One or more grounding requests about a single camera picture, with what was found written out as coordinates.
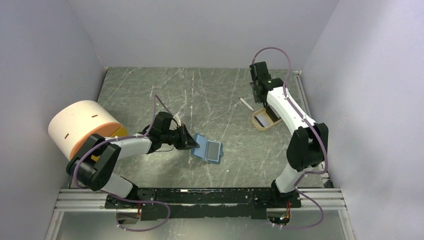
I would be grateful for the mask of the blue card holder wallet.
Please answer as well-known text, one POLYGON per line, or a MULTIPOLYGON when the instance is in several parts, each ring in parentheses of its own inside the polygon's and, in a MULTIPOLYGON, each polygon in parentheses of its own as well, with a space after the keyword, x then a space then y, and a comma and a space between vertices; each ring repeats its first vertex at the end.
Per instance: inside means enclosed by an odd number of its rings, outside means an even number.
POLYGON ((202 161, 219 165, 224 155, 224 146, 221 142, 209 140, 205 136, 195 133, 193 139, 199 147, 192 148, 190 154, 202 161))

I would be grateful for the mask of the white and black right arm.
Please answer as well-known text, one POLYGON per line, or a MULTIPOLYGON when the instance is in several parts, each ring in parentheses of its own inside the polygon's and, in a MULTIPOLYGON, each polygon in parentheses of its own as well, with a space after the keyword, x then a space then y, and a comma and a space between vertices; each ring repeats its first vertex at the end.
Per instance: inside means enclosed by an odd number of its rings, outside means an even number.
POLYGON ((266 62, 249 66, 251 88, 257 104, 263 104, 286 124, 291 139, 286 149, 287 165, 272 183, 270 202, 282 207, 289 200, 289 192, 305 175, 315 175, 314 168, 327 159, 329 129, 308 116, 290 95, 285 81, 272 78, 266 62))

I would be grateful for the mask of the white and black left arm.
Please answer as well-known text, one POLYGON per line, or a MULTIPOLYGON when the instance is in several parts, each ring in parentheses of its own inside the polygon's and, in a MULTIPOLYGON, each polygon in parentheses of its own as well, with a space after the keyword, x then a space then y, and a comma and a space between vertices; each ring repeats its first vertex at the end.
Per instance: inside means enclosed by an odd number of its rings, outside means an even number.
POLYGON ((176 150, 199 148, 183 123, 175 123, 173 115, 161 111, 143 131, 123 137, 103 137, 91 134, 69 161, 66 173, 73 181, 92 191, 104 191, 118 198, 126 208, 132 208, 139 198, 139 188, 126 178, 114 173, 119 159, 152 154, 163 144, 176 150))

